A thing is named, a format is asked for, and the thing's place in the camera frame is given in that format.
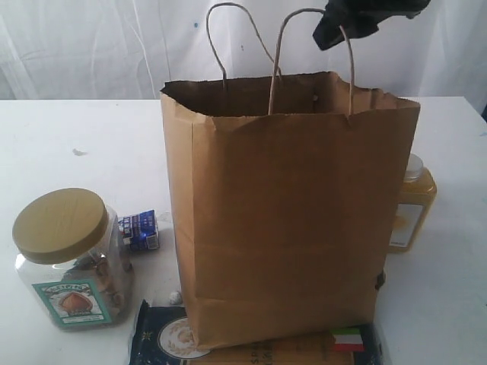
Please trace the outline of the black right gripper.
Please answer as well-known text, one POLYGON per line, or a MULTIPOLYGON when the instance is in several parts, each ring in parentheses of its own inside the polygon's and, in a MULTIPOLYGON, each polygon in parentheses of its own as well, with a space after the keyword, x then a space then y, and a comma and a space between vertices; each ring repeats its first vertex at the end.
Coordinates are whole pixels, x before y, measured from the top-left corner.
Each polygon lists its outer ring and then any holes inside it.
POLYGON ((350 39, 361 39, 379 31, 374 17, 415 17, 422 12, 422 1, 416 0, 345 0, 328 1, 325 13, 313 32, 313 39, 321 51, 344 41, 337 19, 345 19, 342 26, 350 39))

